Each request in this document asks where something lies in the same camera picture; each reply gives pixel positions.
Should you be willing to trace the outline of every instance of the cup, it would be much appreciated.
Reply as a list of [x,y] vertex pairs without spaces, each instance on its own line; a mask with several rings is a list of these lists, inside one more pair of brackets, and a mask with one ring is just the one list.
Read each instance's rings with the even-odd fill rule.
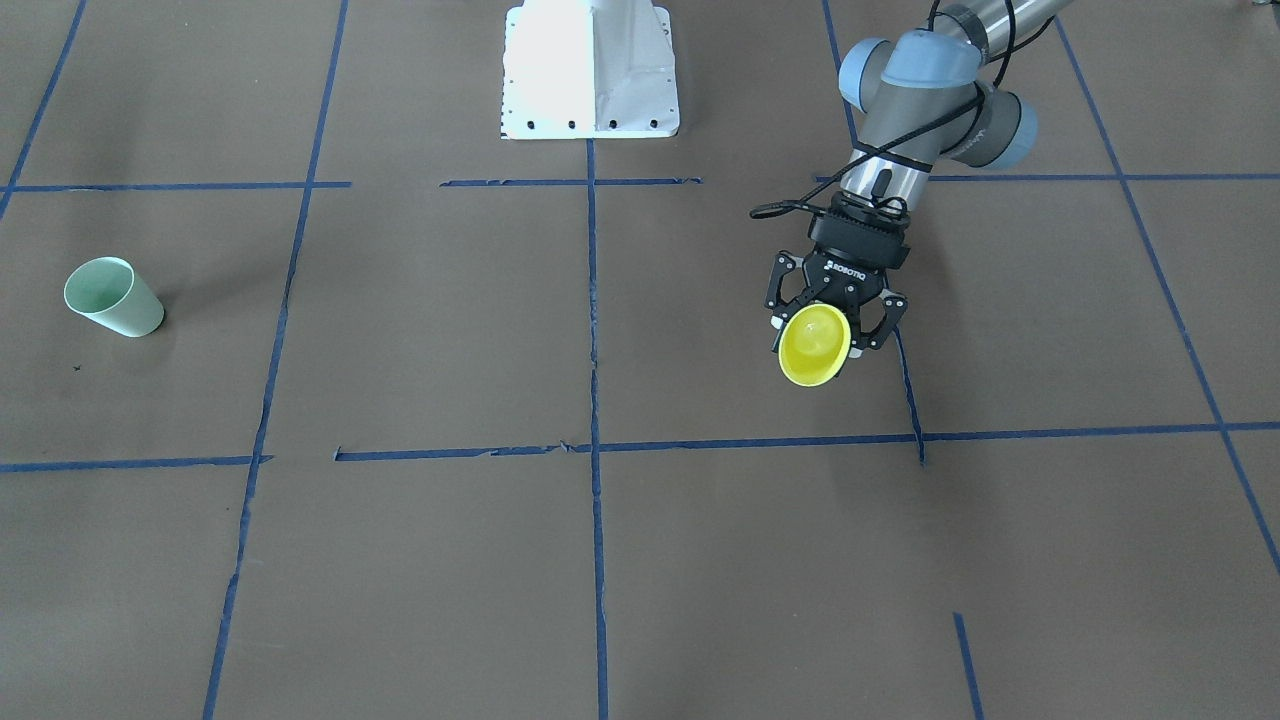
[[124,337],[142,337],[160,327],[164,306],[138,273],[119,258],[90,260],[63,286],[67,306]]

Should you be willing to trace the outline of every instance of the blue joint cap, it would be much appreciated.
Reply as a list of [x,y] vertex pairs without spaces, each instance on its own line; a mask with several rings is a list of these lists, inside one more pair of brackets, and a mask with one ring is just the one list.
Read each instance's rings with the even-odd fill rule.
[[888,41],[883,37],[868,37],[854,45],[854,49],[845,55],[845,61],[840,64],[840,95],[861,113],[867,111],[867,108],[863,108],[863,76],[867,74],[867,63],[870,61],[876,49],[886,42]]
[[980,67],[982,53],[973,45],[927,29],[913,29],[897,41],[881,78],[899,87],[942,90],[975,81]]
[[984,170],[1007,170],[1021,163],[1023,158],[1036,146],[1036,136],[1039,135],[1039,117],[1036,114],[1036,108],[1032,108],[1021,97],[1018,97],[1018,106],[1023,109],[1023,117],[1018,120],[1014,138],[1009,141],[1009,147],[1005,147],[1000,156],[983,165]]

